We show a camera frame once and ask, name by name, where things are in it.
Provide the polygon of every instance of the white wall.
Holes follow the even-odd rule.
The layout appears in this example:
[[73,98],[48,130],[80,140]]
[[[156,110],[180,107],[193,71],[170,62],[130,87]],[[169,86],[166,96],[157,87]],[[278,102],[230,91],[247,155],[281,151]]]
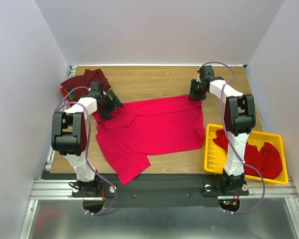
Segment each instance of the white wall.
[[247,64],[283,0],[36,0],[78,64]]
[[44,168],[63,57],[33,0],[0,1],[0,239],[18,238]]
[[299,0],[286,0],[248,67],[264,127],[281,134],[299,192]]

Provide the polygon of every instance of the dark red cloth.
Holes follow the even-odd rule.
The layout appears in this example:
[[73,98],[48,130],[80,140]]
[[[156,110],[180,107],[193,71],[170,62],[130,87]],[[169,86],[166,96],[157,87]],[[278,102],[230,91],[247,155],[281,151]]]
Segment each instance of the dark red cloth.
[[103,120],[98,113],[93,114],[99,122],[96,139],[123,185],[150,166],[147,155],[202,147],[205,138],[202,103],[187,98],[124,103],[124,108],[112,113],[113,119]]
[[[224,130],[216,131],[217,138],[213,139],[215,144],[226,150],[228,149],[228,140]],[[279,151],[268,142],[264,143],[260,152],[257,146],[246,144],[245,162],[255,167],[264,178],[276,179],[283,170],[283,164]],[[259,176],[253,169],[244,166],[245,174]]]
[[[94,71],[86,69],[82,76],[74,76],[67,79],[61,83],[61,86],[67,89],[68,91],[73,90],[78,86],[91,87],[91,82],[97,81],[104,84],[104,91],[107,91],[111,86],[108,82],[108,79],[105,78],[101,69],[96,69]],[[88,94],[86,89],[77,89],[73,92],[74,98],[72,101],[79,101],[79,99]]]

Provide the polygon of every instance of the wooden surface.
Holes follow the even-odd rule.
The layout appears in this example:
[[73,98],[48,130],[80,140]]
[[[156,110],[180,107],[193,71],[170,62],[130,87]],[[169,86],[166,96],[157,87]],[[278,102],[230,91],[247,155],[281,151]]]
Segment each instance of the wooden surface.
[[[83,75],[85,69],[101,68],[111,84],[111,89],[123,102],[188,95],[191,79],[197,78],[197,66],[79,66],[76,75]],[[216,76],[225,80],[232,78],[225,67],[213,67]],[[251,93],[244,67],[234,67],[236,80],[230,85],[244,94]],[[209,123],[222,124],[220,100],[211,95],[203,101],[204,126]],[[258,112],[254,130],[263,131]],[[114,173],[105,160],[95,135],[96,122],[91,116],[92,134],[89,159],[100,173]],[[204,173],[205,145],[201,149],[164,155],[149,156],[151,166],[143,173]],[[55,153],[51,173],[73,173],[69,162]]]

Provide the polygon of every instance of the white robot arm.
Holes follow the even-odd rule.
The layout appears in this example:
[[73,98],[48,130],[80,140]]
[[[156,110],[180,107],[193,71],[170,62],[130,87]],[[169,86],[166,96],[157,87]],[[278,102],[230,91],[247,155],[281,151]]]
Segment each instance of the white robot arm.
[[75,188],[85,191],[89,196],[97,195],[100,189],[100,179],[89,167],[86,158],[88,145],[86,136],[85,120],[88,114],[98,112],[104,119],[112,117],[111,112],[117,107],[123,107],[121,101],[112,90],[105,93],[103,84],[91,82],[89,94],[82,97],[77,104],[63,112],[55,112],[52,118],[51,145],[55,151],[63,155],[73,167],[77,182]]
[[[198,73],[197,79],[191,81],[188,98],[190,100],[204,100],[206,93],[211,93],[221,99],[222,87],[226,84],[225,80],[221,77],[215,77],[212,66],[203,66],[199,68]],[[229,140],[243,159],[249,134],[256,124],[254,98],[250,94],[244,95],[226,85],[222,103],[226,105],[224,122]],[[221,183],[224,192],[235,191],[244,184],[243,163],[232,147],[228,145],[227,160]]]

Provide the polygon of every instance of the yellow basket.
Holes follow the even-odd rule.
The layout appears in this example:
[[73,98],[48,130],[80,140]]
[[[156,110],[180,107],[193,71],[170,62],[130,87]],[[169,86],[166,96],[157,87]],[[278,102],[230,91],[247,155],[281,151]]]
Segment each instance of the yellow basket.
[[[216,173],[216,174],[221,174],[223,172],[223,168],[225,166],[226,159],[227,159],[226,151],[221,147],[217,146],[213,141],[213,139],[217,137],[216,131],[220,129],[223,129],[222,125],[208,124],[207,131],[206,131],[204,168],[205,171]],[[278,134],[251,131],[248,138],[248,143],[250,145],[256,145],[257,149],[260,150],[264,146],[264,142],[271,143],[279,151],[280,158],[283,163],[283,170],[276,179],[265,178],[264,180],[268,183],[278,183],[283,185],[288,184],[289,179],[287,173],[283,139]],[[246,175],[245,178],[261,181],[260,177],[255,177],[250,175]]]

